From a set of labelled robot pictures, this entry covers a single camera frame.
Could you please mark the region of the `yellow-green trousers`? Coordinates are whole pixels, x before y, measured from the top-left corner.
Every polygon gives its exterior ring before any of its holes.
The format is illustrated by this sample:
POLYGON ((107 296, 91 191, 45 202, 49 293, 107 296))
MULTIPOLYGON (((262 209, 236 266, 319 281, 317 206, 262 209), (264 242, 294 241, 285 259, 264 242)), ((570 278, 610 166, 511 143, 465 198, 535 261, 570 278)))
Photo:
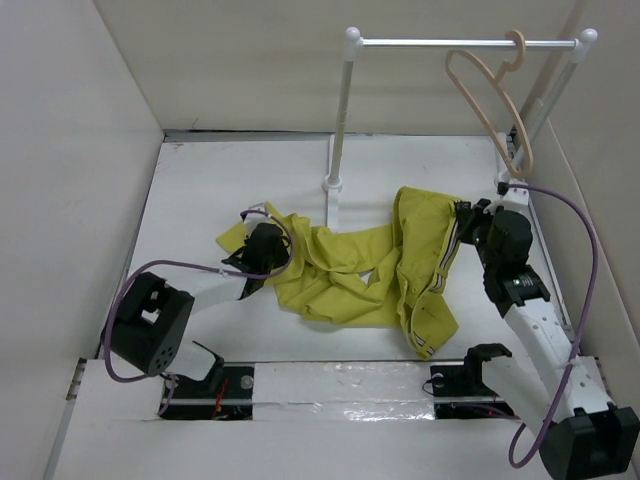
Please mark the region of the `yellow-green trousers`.
POLYGON ((398 327, 428 359, 458 323, 444 290, 459 242, 459 199, 402 187, 390 223, 351 233, 314 226, 307 217, 267 211, 293 235, 295 255, 267 280, 281 307, 310 321, 343 327, 398 327))

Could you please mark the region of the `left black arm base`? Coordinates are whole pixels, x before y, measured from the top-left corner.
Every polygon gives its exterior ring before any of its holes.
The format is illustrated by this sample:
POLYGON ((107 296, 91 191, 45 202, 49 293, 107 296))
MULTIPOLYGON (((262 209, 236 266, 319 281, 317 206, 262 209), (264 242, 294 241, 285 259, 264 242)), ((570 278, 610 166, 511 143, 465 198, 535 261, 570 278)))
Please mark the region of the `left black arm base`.
POLYGON ((244 421, 253 418, 254 365, 217 367, 204 380, 178 375, 164 387, 160 417, 176 421, 244 421))

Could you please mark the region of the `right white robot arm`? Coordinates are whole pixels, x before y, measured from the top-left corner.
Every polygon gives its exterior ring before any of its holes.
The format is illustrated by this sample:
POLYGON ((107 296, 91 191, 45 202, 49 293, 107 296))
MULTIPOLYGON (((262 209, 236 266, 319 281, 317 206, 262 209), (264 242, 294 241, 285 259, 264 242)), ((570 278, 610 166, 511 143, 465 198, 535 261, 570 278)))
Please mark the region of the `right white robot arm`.
POLYGON ((619 407, 591 375, 556 315, 548 289, 529 265, 529 220, 490 202, 458 202, 457 238, 475 248, 484 290, 516 334, 538 378, 532 380, 501 344, 469 350, 462 381, 473 393, 489 389, 506 401, 535 436, 515 468, 538 455, 553 479, 592 479, 627 470, 639 437, 639 418, 619 407))

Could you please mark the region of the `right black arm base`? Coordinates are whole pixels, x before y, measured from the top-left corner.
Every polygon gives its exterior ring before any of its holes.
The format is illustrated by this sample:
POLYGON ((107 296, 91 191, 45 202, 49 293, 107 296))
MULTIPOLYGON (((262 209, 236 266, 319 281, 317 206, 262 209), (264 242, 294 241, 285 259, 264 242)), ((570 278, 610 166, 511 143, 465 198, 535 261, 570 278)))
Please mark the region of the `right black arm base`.
POLYGON ((461 362, 436 363, 423 392, 433 399, 437 420, 509 419, 516 415, 482 380, 482 366, 497 357, 511 358, 502 344, 479 344, 467 350, 461 362))

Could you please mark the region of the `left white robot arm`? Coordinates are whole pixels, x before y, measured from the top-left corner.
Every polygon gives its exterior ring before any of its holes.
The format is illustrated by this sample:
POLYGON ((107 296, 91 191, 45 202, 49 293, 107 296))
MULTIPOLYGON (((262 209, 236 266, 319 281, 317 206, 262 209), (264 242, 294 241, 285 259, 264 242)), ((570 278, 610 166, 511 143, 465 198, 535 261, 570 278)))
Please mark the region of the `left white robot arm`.
POLYGON ((260 222, 220 267, 154 260, 125 280, 102 332, 106 371, 118 383, 173 375, 192 315, 241 301, 284 273, 295 245, 276 219, 260 222))

